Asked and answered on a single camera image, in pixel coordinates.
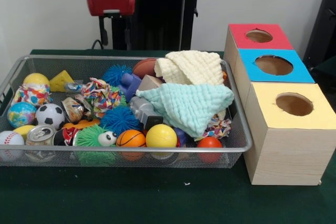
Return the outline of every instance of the blue spiky ball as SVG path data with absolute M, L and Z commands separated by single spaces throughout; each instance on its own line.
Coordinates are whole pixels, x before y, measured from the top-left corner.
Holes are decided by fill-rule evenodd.
M 142 131 L 142 125 L 129 107 L 118 106 L 108 110 L 100 120 L 100 126 L 114 132 L 117 137 L 127 130 Z
M 125 65 L 114 65 L 106 71 L 102 80 L 109 85 L 116 87 L 121 84 L 121 77 L 124 73 L 132 73 L 132 69 Z

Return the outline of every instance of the wire mesh basket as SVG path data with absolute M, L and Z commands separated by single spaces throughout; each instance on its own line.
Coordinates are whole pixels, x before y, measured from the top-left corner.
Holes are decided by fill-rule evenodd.
M 34 72 L 51 79 L 66 70 L 74 80 L 89 82 L 100 78 L 113 65 L 133 67 L 140 57 L 98 56 L 26 56 L 17 60 L 0 86 L 0 132 L 13 130 L 6 114 L 15 91 L 24 78 Z M 0 166 L 108 166 L 108 167 L 171 167 L 171 168 L 231 168 L 240 155 L 251 147 L 251 134 L 240 102 L 229 65 L 222 61 L 227 72 L 225 85 L 232 89 L 235 100 L 228 108 L 232 121 L 229 137 L 222 139 L 223 148 L 196 148 L 195 143 L 180 148 L 148 147 L 77 147 L 0 145 Z M 60 105 L 66 94 L 51 95 L 53 103 Z M 12 156 L 11 160 L 2 158 Z

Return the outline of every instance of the purple toy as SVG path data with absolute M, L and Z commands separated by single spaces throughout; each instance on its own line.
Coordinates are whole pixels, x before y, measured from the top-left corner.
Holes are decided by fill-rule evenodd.
M 135 74 L 124 73 L 121 78 L 121 85 L 118 88 L 123 92 L 126 102 L 130 102 L 135 95 L 136 90 L 140 86 L 141 79 Z

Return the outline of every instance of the wooden box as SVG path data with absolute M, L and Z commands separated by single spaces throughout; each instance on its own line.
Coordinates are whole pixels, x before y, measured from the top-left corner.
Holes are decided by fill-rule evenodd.
M 234 78 L 244 108 L 251 81 L 314 83 L 294 50 L 239 49 Z
M 293 49 L 285 33 L 276 24 L 229 24 L 224 59 L 235 72 L 239 49 Z
M 253 82 L 244 154 L 253 185 L 317 185 L 336 147 L 336 114 L 317 84 Z

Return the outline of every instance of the towel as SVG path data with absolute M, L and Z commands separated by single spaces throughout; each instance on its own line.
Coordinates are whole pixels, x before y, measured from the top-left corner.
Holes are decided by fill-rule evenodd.
M 148 100 L 164 123 L 180 128 L 191 137 L 202 136 L 214 114 L 233 101 L 233 92 L 221 85 L 165 83 L 157 89 L 137 91 Z
M 214 52 L 170 52 L 156 60 L 154 71 L 167 83 L 223 84 L 223 72 L 219 54 Z

